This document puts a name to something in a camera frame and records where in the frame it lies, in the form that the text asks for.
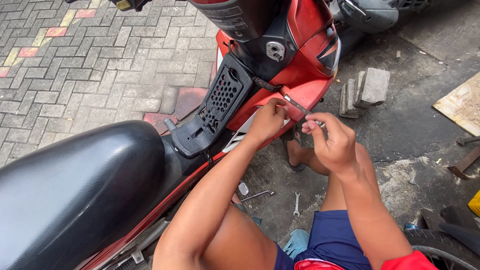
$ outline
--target tire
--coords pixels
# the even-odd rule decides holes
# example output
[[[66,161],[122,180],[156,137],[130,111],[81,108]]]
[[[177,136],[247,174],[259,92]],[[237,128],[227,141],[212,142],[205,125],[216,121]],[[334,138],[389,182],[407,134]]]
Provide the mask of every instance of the tire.
[[[418,229],[403,233],[414,250],[448,259],[465,269],[480,269],[480,257],[445,232]]]

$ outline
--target black motorcycle seat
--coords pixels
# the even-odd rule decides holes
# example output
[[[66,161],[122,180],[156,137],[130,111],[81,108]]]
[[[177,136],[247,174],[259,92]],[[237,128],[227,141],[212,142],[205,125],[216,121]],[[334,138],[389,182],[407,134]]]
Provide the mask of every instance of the black motorcycle seat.
[[[0,168],[0,269],[73,270],[158,203],[164,145],[144,121],[102,126]]]

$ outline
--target scooter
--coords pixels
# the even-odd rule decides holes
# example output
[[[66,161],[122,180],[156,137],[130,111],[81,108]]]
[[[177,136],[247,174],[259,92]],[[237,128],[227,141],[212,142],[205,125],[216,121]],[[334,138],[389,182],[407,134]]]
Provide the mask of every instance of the scooter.
[[[140,269],[258,108],[288,94],[311,110],[329,88],[341,42],[323,0],[190,1],[220,28],[217,73],[195,117],[166,121],[163,136],[143,121],[102,126],[0,168],[0,269]],[[263,146],[304,116],[288,106]]]

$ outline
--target black rubber floor mat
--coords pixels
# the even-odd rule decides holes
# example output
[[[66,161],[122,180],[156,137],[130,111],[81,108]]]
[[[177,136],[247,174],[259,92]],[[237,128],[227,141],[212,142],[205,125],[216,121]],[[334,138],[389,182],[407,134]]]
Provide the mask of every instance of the black rubber floor mat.
[[[173,144],[188,158],[215,142],[253,87],[253,75],[229,53],[218,70],[197,115],[172,131]]]

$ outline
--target foot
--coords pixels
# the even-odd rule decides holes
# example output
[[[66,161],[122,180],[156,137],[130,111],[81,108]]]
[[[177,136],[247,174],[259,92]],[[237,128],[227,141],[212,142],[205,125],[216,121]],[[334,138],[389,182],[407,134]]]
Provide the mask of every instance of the foot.
[[[300,133],[296,132],[295,137],[300,140]],[[292,166],[298,166],[301,163],[297,155],[299,149],[301,149],[301,146],[297,140],[287,141],[288,161]]]

